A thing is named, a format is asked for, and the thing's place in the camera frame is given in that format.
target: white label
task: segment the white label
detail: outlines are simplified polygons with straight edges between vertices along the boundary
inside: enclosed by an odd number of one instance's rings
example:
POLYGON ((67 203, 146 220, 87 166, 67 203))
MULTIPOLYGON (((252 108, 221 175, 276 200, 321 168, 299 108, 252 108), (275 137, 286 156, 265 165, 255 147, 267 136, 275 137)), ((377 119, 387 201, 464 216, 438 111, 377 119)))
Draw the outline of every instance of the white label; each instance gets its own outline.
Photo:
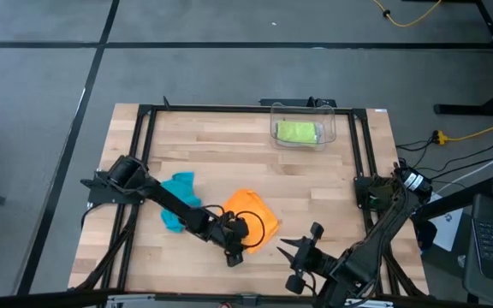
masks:
POLYGON ((408 176, 407 180, 404 181, 404 186, 406 188, 408 188, 412 184, 412 182, 414 182, 414 180, 416 180, 416 175, 415 174, 410 174, 408 176))
POLYGON ((415 191, 416 188, 418 188, 419 184, 421 184, 421 182, 423 180, 424 180, 424 177, 422 175, 418 175, 416 177, 416 180, 414 181, 414 183, 412 183, 412 185, 408 189, 410 189, 411 191, 415 191))

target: teal towel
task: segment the teal towel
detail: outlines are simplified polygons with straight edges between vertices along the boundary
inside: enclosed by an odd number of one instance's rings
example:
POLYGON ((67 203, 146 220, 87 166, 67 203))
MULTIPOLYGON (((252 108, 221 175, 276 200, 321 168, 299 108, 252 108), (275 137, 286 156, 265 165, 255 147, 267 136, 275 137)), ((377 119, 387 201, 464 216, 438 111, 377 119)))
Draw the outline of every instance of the teal towel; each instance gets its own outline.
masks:
MULTIPOLYGON (((179 172, 172 175, 172 179, 164 181, 161 186, 174 194, 178 199, 191 207, 200 207, 201 199, 193 194, 193 172, 179 172)), ((184 226, 178 221, 178 217, 168 210, 161 212, 161 219, 168 230, 180 233, 184 226)))

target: gray carpet floor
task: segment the gray carpet floor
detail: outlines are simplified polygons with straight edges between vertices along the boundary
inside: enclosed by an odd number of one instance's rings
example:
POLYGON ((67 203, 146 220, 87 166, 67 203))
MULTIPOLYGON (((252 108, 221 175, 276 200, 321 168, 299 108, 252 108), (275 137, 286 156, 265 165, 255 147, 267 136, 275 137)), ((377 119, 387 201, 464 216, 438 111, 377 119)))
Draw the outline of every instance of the gray carpet floor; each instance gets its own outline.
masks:
MULTIPOLYGON (((398 21, 410 21, 432 5, 383 3, 398 21)), ((493 1, 485 4, 493 18, 493 1)), ((98 42, 110 5, 0 0, 0 40, 98 42)), ((416 27, 403 29, 389 24, 370 0, 121 1, 110 42, 132 41, 485 43, 490 34, 477 7, 466 3, 445 3, 416 27)), ((7 198, 0 206, 0 296, 13 293, 20 278, 94 51, 0 49, 0 194, 7 198)), ((163 95, 172 104, 334 98, 343 107, 388 109, 396 143, 426 139, 435 129, 461 136, 493 126, 493 118, 435 115, 432 105, 481 104, 493 97, 493 50, 106 50, 33 292, 67 286, 86 208, 87 190, 79 179, 92 176, 98 165, 113 105, 160 104, 163 95)), ((440 167, 492 143, 493 133, 487 133, 435 146, 420 165, 440 167)), ((419 153, 400 155, 415 161, 419 153)), ((488 176, 481 173, 466 184, 488 176)), ((433 295, 465 300, 457 275, 429 262, 425 273, 433 295)))

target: yellow cable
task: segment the yellow cable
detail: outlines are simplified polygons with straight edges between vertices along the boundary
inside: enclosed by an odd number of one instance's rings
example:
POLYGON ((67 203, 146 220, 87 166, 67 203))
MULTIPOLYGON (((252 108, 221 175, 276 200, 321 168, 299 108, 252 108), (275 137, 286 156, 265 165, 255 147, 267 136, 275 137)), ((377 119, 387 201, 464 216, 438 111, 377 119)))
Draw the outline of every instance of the yellow cable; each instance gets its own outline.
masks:
MULTIPOLYGON (((382 10, 382 12, 385 12, 387 9, 383 7, 383 5, 378 1, 378 0, 372 0, 375 4, 377 4, 378 7, 380 7, 380 9, 382 10)), ((393 20, 393 18, 391 17, 391 13, 388 13, 385 15, 385 17, 387 17, 387 19, 389 19, 389 21, 391 21, 392 24, 394 24, 395 26, 397 27, 410 27, 416 23, 418 23, 419 21, 423 20, 433 9, 435 9, 437 7, 437 5, 439 5, 443 0, 438 0, 437 3, 435 3, 435 5, 433 5, 427 12, 425 12, 425 14, 421 15, 417 20, 415 21, 412 21, 412 22, 409 22, 407 24, 400 24, 396 21, 393 20)))
POLYGON ((462 140, 465 140, 465 139, 469 139, 469 138, 473 138, 473 137, 479 136, 479 135, 481 135, 483 133, 488 133, 489 131, 493 131, 493 127, 486 128, 485 130, 481 130, 480 132, 477 132, 477 133, 472 133, 472 134, 467 135, 465 137, 448 138, 448 140, 450 140, 450 141, 462 141, 462 140))

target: green sponge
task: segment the green sponge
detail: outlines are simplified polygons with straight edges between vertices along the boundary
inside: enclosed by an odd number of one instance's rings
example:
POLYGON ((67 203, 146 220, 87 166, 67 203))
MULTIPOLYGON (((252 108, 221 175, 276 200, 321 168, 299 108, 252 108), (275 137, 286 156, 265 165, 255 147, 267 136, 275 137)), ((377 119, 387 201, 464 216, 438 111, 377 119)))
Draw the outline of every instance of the green sponge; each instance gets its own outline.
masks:
POLYGON ((279 121, 277 138, 286 142, 316 144, 317 129, 312 122, 279 121))

